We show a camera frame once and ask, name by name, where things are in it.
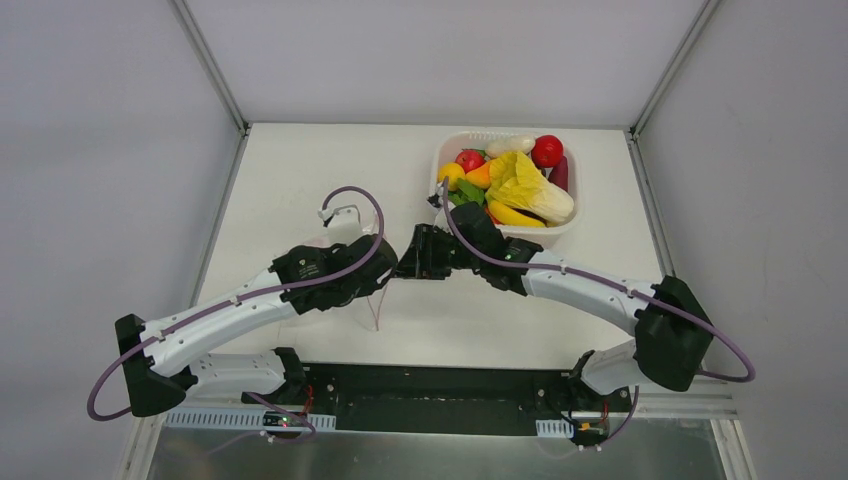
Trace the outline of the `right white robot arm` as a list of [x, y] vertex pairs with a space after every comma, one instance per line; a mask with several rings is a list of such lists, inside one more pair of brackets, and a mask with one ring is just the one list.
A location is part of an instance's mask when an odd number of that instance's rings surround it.
[[685, 282], [613, 278], [569, 264], [538, 243], [504, 236], [479, 206], [453, 208], [446, 226], [416, 225], [396, 275], [444, 280], [456, 270], [501, 291], [574, 307], [629, 335], [621, 345], [584, 353], [571, 370], [568, 397], [583, 410], [625, 386], [687, 391], [714, 337]]

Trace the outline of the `yellow toy cabbage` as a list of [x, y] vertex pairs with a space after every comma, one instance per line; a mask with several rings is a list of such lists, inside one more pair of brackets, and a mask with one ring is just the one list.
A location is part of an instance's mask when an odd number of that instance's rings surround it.
[[490, 187], [486, 200], [531, 212], [555, 226], [567, 223], [575, 211], [573, 198], [551, 183], [530, 157], [512, 151], [488, 162]]

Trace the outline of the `clear zip top bag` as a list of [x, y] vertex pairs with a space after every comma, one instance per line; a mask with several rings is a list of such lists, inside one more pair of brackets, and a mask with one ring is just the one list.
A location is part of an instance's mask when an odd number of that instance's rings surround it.
[[[357, 226], [360, 228], [360, 232], [364, 234], [376, 233], [378, 228], [381, 226], [379, 220], [374, 217], [370, 221], [366, 221], [364, 224], [358, 223]], [[354, 233], [353, 225], [342, 225], [342, 226], [328, 226], [325, 229], [325, 232], [321, 235], [313, 237], [309, 239], [306, 244], [309, 246], [316, 247], [329, 247], [333, 243], [352, 240]], [[369, 308], [371, 316], [373, 317], [373, 325], [367, 327], [367, 330], [372, 332], [380, 332], [381, 331], [381, 317], [383, 304], [385, 300], [386, 293], [388, 289], [381, 290], [378, 299], [374, 299], [373, 295], [369, 295], [365, 297], [366, 305]]]

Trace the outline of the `white toy radish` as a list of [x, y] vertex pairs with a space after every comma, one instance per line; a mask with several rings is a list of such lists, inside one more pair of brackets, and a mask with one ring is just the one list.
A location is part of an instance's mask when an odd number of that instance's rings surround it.
[[490, 141], [484, 151], [489, 158], [498, 158], [509, 152], [528, 154], [535, 147], [536, 138], [532, 135], [512, 135]]

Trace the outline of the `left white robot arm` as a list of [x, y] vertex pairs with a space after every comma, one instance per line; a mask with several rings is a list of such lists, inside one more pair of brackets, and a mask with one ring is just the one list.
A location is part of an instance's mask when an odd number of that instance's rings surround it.
[[130, 401], [136, 417], [164, 413], [190, 397], [257, 394], [293, 404], [306, 387], [295, 350], [218, 354], [216, 348], [277, 321], [341, 308], [382, 289], [398, 263], [389, 243], [363, 235], [351, 244], [299, 245], [228, 295], [159, 320], [134, 314], [115, 323]]

